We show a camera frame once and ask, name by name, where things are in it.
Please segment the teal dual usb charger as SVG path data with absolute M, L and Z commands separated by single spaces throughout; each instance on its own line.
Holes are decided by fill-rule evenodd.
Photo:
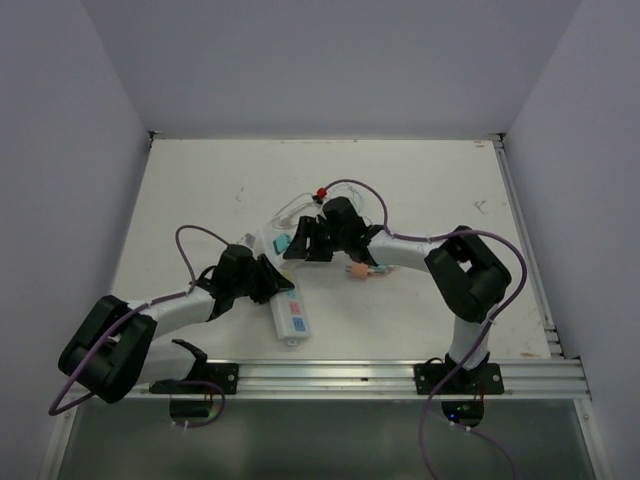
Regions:
M 276 255 L 282 255 L 286 252 L 291 244 L 291 236 L 287 233 L 282 233 L 275 237 L 272 241 L 274 253 Z

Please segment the white power strip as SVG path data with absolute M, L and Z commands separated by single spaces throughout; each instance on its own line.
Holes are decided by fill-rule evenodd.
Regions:
M 271 263 L 295 285 L 293 290 L 278 293 L 272 297 L 270 307 L 278 339 L 289 347 L 297 347 L 310 337 L 310 327 L 294 272 L 302 261 L 286 260 L 283 254 L 274 253 L 272 241 L 282 233 L 289 234 L 285 230 L 274 228 L 271 224 L 263 225 L 256 233 L 254 251 L 258 254 L 264 253 Z

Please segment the orange charger plug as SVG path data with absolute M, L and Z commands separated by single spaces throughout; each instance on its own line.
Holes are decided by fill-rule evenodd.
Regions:
M 366 280 L 370 277 L 370 267 L 363 263 L 352 263 L 346 267 L 346 273 L 354 279 Z

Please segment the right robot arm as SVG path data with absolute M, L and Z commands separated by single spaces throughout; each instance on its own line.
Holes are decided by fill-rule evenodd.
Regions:
M 286 260 L 329 262 L 342 252 L 369 267 L 399 266 L 431 275 L 454 313 L 445 379 L 451 389 L 468 392 L 481 380 L 489 358 L 490 315 L 503 300 L 512 276 L 489 247 L 465 226 L 443 240 L 398 238 L 382 225 L 368 225 L 351 201 L 328 201 L 316 217 L 303 216 L 282 256 Z

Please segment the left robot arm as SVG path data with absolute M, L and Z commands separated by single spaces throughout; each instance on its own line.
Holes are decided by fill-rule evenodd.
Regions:
M 206 389 L 212 382 L 207 354 L 189 341 L 161 346 L 157 339 L 215 320 L 239 298 L 265 304 L 293 288 L 265 254 L 232 244 L 183 291 L 137 302 L 100 298 L 63 349 L 58 368 L 70 384 L 109 404 L 142 383 L 175 383 L 189 393 Z

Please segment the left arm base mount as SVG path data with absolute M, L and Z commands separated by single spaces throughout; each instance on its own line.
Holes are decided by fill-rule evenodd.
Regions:
M 169 416 L 183 430 L 203 428 L 219 420 L 227 397 L 235 395 L 237 363 L 210 363 L 195 345 L 174 339 L 150 354 L 149 392 L 169 395 Z

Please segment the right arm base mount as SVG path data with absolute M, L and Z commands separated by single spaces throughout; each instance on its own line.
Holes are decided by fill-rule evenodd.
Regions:
M 418 395 L 428 396 L 433 388 L 454 368 L 454 362 L 446 356 L 413 365 L 414 383 Z M 438 390 L 437 395 L 462 395 L 463 400 L 441 403 L 446 419 L 455 424 L 473 428 L 478 426 L 485 414 L 485 397 L 505 393 L 502 372 L 497 363 L 491 363 L 486 356 L 481 363 L 471 369 L 461 368 Z

